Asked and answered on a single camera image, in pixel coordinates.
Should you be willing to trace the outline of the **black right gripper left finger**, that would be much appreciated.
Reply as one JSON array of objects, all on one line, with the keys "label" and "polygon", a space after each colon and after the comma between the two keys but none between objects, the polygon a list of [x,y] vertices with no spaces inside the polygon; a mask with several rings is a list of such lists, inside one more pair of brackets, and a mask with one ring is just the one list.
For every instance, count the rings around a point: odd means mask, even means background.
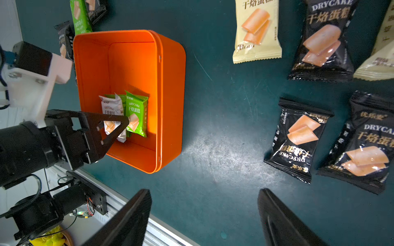
[{"label": "black right gripper left finger", "polygon": [[151,193],[141,189],[85,246],[141,246],[152,205]]}]

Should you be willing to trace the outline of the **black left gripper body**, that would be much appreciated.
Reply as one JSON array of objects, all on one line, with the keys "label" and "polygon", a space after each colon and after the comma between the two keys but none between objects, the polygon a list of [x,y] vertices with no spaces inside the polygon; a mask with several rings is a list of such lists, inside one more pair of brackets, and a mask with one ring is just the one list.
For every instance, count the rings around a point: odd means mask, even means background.
[{"label": "black left gripper body", "polygon": [[101,115],[90,112],[48,110],[47,130],[55,139],[58,165],[75,171],[102,158]]}]

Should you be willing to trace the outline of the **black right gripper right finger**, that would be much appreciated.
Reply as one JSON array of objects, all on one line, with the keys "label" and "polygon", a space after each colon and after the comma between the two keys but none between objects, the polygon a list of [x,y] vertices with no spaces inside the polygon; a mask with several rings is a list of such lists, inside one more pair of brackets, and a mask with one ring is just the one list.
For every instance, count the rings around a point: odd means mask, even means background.
[{"label": "black right gripper right finger", "polygon": [[326,246],[271,190],[259,191],[258,209],[268,246]]}]

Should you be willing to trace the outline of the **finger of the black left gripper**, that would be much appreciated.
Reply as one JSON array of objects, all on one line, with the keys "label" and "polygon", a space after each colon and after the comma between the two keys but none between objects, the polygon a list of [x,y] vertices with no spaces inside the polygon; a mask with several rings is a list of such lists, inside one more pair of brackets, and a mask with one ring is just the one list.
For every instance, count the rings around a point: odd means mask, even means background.
[{"label": "finger of the black left gripper", "polygon": [[[87,144],[85,160],[101,160],[129,124],[128,118],[122,115],[78,112],[78,117]],[[118,122],[119,125],[107,135],[105,122]]]}]

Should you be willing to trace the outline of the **orange storage box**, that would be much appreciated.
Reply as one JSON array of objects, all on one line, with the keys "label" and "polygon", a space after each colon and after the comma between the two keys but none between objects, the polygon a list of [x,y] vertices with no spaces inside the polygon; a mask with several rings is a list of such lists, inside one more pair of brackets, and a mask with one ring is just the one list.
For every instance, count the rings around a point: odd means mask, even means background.
[{"label": "orange storage box", "polygon": [[148,174],[182,151],[186,53],[152,30],[79,34],[73,43],[81,110],[101,113],[100,96],[148,97],[147,136],[116,141],[107,155]]}]

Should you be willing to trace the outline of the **black cookie packet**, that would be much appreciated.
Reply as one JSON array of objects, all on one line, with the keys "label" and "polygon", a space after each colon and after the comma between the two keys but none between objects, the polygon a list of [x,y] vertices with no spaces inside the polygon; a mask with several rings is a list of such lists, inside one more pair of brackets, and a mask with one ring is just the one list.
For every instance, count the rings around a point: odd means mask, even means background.
[{"label": "black cookie packet", "polygon": [[280,98],[281,115],[272,149],[264,162],[310,184],[311,166],[319,139],[334,113]]},{"label": "black cookie packet", "polygon": [[288,79],[349,82],[355,72],[346,31],[358,1],[305,1],[307,8],[301,43]]},{"label": "black cookie packet", "polygon": [[55,30],[58,34],[58,43],[60,46],[60,55],[63,58],[74,61],[73,59],[73,41],[75,37],[73,22],[66,21],[56,25]]},{"label": "black cookie packet", "polygon": [[349,103],[350,118],[317,173],[381,194],[394,164],[394,99],[356,91]]},{"label": "black cookie packet", "polygon": [[106,0],[86,0],[85,4],[92,25],[97,23],[107,12]]}]

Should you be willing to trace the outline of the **yellow cookie packet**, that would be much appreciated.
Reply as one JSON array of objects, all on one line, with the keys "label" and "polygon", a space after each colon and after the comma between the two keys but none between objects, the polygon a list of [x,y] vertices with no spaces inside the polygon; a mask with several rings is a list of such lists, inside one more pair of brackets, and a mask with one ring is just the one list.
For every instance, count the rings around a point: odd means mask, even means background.
[{"label": "yellow cookie packet", "polygon": [[236,18],[234,64],[282,57],[278,0],[236,1]]}]

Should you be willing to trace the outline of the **pale green cookie packet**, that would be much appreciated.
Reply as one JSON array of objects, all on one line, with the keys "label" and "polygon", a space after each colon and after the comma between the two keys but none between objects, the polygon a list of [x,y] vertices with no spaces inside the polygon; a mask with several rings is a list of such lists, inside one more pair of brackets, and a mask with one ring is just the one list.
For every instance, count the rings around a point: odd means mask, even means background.
[{"label": "pale green cookie packet", "polygon": [[355,79],[381,81],[394,78],[394,2],[391,2],[371,56],[355,71]]}]

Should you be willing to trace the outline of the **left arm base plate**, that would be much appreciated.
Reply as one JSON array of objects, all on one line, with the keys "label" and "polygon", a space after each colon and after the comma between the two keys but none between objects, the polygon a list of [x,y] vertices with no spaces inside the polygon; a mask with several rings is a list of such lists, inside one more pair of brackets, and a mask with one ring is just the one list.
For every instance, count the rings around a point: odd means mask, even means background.
[{"label": "left arm base plate", "polygon": [[76,172],[67,171],[66,174],[74,178],[75,184],[80,185],[92,208],[101,215],[106,215],[108,212],[107,194],[92,181]]}]

